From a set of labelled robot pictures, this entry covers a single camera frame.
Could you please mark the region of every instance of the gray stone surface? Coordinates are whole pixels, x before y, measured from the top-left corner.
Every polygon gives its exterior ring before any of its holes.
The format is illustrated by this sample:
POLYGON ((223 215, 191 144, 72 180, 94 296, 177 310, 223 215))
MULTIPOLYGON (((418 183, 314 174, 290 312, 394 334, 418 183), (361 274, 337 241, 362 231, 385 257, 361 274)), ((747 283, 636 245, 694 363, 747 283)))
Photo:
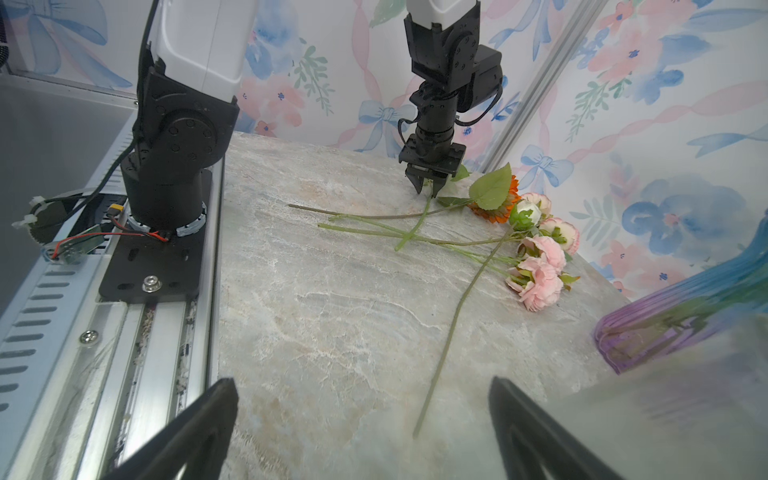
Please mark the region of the gray stone surface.
MULTIPOLYGON (((425 243, 396 253, 397 240, 323 230, 325 216, 287 206, 417 213, 425 196, 395 160, 235 134, 226 166, 219 372, 235 378, 240 408, 222 478, 504 478, 486 400, 494 375, 538 401, 613 375, 591 330, 625 300, 581 258, 567 269, 582 276, 574 291, 540 313, 487 271, 412 439, 478 264, 425 243)), ((421 233, 503 231, 465 211, 428 217, 421 233)))

